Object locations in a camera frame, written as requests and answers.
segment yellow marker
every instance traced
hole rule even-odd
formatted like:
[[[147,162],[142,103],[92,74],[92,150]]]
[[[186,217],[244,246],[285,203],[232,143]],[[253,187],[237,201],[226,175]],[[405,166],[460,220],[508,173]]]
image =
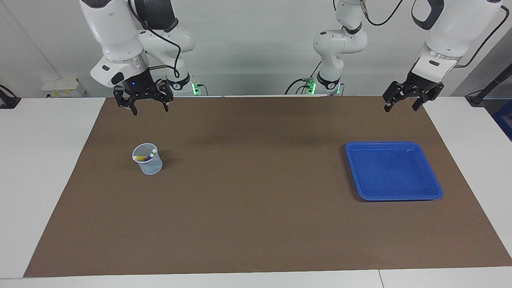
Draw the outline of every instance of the yellow marker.
[[[144,156],[133,156],[133,160],[135,160],[135,161],[142,161],[142,162],[144,162],[144,161],[146,161],[146,158],[147,157],[144,157]]]

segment metal base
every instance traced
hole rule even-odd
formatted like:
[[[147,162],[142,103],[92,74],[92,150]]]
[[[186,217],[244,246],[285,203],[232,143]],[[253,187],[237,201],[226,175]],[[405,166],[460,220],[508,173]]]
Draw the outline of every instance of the metal base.
[[[480,104],[474,103],[473,99],[475,99],[475,98],[476,98],[476,96],[466,96],[466,100],[467,100],[467,102],[470,103],[471,106],[473,106],[473,107],[484,107],[483,102],[480,102]]]
[[[14,109],[18,106],[18,103],[21,101],[19,97],[9,97],[4,99],[5,104],[0,105],[0,109]]]

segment black cable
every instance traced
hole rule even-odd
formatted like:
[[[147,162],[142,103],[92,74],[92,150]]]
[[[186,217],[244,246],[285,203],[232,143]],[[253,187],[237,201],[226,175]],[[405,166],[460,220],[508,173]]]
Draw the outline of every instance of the black cable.
[[[313,73],[311,73],[311,75],[309,76],[309,78],[312,78],[313,75],[315,74],[315,72],[317,71],[317,69],[320,67],[320,64],[322,64],[322,60],[320,60],[320,62],[318,62],[318,65],[316,65],[316,68],[315,70],[313,70]]]
[[[302,79],[302,78],[297,79],[292,84],[290,84],[290,86],[288,86],[288,89],[286,89],[285,95],[288,95],[288,91],[290,91],[290,89],[293,87],[293,85],[295,85],[296,83],[299,83],[300,81],[304,81],[304,79]]]
[[[0,88],[4,89],[5,91],[9,92],[12,96],[16,97],[16,95],[14,93],[12,93],[12,91],[9,90],[9,88],[5,87],[4,85],[0,84]]]
[[[176,43],[172,42],[171,40],[166,39],[166,38],[165,38],[165,37],[163,37],[163,36],[160,36],[160,34],[156,33],[153,29],[151,29],[151,28],[147,27],[147,26],[145,25],[145,23],[144,23],[144,22],[139,18],[139,16],[137,16],[137,14],[135,13],[135,10],[133,9],[133,6],[132,6],[132,0],[128,0],[128,6],[129,6],[129,8],[130,8],[130,11],[131,11],[131,13],[132,13],[133,17],[135,17],[135,19],[137,19],[137,21],[140,23],[140,25],[142,25],[142,27],[143,27],[145,30],[148,30],[149,32],[153,33],[153,35],[155,35],[155,36],[157,36],[158,38],[160,38],[160,39],[164,40],[165,42],[167,42],[167,43],[169,43],[169,44],[171,44],[171,45],[174,45],[174,46],[178,47],[178,54],[176,54],[176,60],[174,61],[174,67],[172,67],[172,66],[167,66],[167,67],[168,67],[168,68],[173,69],[173,70],[174,70],[174,76],[175,76],[176,78],[179,78],[179,77],[180,77],[180,71],[178,71],[177,67],[178,67],[178,59],[180,58],[180,54],[181,54],[181,47],[180,47],[178,44],[176,44]]]
[[[300,88],[302,88],[302,92],[301,92],[301,95],[302,95],[302,93],[304,93],[304,89],[308,88],[308,86],[304,85],[304,86],[300,86],[299,88],[297,88],[297,91],[295,91],[295,95],[298,95],[298,91],[300,90]]]
[[[390,19],[391,17],[393,17],[393,15],[395,15],[395,12],[396,10],[398,10],[398,7],[400,7],[400,5],[402,4],[403,0],[400,0],[400,2],[398,2],[398,4],[396,5],[395,7],[395,10],[393,10],[393,12],[391,13],[391,15],[389,15],[388,19],[386,19],[386,21],[382,22],[382,23],[379,23],[379,24],[376,24],[376,23],[373,23],[371,20],[370,20],[370,17],[368,16],[368,11],[366,9],[366,3],[365,3],[365,0],[360,0],[360,4],[361,4],[361,8],[362,8],[362,12],[363,14],[365,15],[366,19],[368,20],[368,22],[370,24],[372,24],[373,26],[382,26],[384,24],[386,24]]]
[[[210,96],[210,94],[208,94],[208,88],[206,87],[205,84],[197,84],[197,87],[204,87],[204,89],[206,90],[206,96]]]
[[[468,97],[468,96],[470,96],[471,94],[479,93],[479,92],[482,92],[482,91],[483,91],[483,89],[482,89],[482,90],[475,91],[475,92],[471,92],[470,94],[468,94],[468,95],[464,95],[463,97]]]
[[[505,21],[507,21],[508,19],[508,16],[510,15],[510,11],[507,7],[505,6],[501,6],[501,9],[505,10],[505,17],[503,18],[503,20],[496,26],[496,28],[494,28],[494,30],[487,36],[487,38],[482,42],[482,44],[480,45],[480,47],[478,47],[477,51],[475,52],[475,54],[473,54],[473,57],[471,57],[470,61],[465,64],[465,65],[455,65],[455,68],[466,68],[467,66],[469,66],[471,64],[471,62],[473,62],[473,60],[475,59],[475,57],[477,56],[477,54],[480,52],[480,50],[482,49],[482,47],[485,45],[485,43],[487,43],[487,40],[489,40],[493,35],[494,33],[500,29],[500,27],[503,25],[503,23],[505,23]]]

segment green light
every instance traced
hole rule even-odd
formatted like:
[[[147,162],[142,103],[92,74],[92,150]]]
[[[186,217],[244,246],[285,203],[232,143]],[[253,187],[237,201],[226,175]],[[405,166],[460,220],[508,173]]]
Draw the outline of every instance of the green light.
[[[194,96],[201,95],[201,89],[196,84],[192,83],[192,89],[194,90]]]
[[[308,88],[308,94],[309,95],[315,94],[315,89],[316,89],[316,83],[312,82],[311,85]]]

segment black stand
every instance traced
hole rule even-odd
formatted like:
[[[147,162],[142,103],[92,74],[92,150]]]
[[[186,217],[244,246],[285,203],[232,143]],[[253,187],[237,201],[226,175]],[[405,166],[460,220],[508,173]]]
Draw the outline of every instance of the black stand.
[[[489,94],[489,92],[491,92],[494,88],[496,88],[497,85],[499,85],[503,81],[507,80],[507,78],[509,78],[511,74],[512,74],[512,64],[508,65],[508,67],[505,70],[503,70],[503,72],[501,72],[500,75],[498,75],[498,77],[496,77],[496,79],[494,79],[491,83],[489,83],[489,85],[487,85],[487,87],[485,87],[482,90],[482,92],[480,92],[476,96],[466,96],[466,100],[473,107],[483,107],[482,101],[483,101],[484,97],[487,96],[487,94]]]
[[[5,103],[0,105],[0,109],[14,109],[21,100],[19,97],[7,96],[2,90],[0,90],[0,99]]]

